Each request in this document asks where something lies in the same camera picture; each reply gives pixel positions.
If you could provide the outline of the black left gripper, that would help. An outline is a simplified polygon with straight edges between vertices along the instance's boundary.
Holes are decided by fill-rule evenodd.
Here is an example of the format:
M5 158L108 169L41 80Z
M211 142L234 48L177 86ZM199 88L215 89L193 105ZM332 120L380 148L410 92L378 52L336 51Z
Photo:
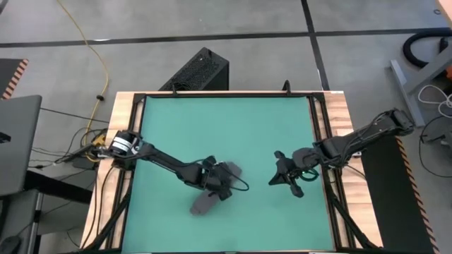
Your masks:
M220 201L224 201L232 196L232 172L226 162L217 162L211 155L203 160L206 170L203 187Z

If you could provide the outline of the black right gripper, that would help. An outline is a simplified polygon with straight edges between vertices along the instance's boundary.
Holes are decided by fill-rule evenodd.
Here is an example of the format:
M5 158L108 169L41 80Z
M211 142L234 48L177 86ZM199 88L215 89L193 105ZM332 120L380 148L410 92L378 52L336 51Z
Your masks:
M313 169L320 163L320 155L314 148L301 148L292 153L292 158L287 158L285 154L279 150L274 152L277 159L277 169L287 169L289 172L276 173L268 182L269 186L287 184L293 196L303 198L304 192L297 184L296 179L299 177L297 171L308 171Z

